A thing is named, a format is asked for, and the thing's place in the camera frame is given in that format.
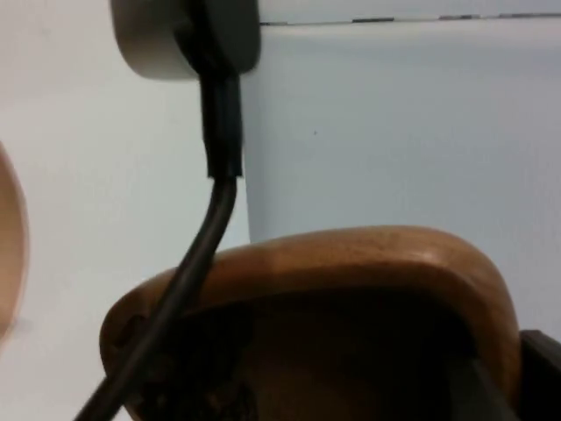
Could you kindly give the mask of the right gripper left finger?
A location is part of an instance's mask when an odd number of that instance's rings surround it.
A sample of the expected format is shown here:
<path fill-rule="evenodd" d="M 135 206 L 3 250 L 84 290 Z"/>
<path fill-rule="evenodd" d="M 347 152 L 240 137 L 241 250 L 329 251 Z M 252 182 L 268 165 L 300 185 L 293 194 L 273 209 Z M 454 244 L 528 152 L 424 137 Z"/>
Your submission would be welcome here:
<path fill-rule="evenodd" d="M 518 420 L 479 359 L 449 358 L 449 391 L 451 420 Z"/>

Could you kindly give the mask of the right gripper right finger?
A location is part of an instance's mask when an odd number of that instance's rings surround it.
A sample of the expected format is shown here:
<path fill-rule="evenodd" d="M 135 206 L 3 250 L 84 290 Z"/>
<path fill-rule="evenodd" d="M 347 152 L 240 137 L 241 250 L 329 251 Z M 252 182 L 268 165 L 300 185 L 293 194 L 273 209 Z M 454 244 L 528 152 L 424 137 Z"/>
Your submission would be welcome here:
<path fill-rule="evenodd" d="M 521 331 L 520 419 L 561 420 L 560 343 L 539 330 Z"/>

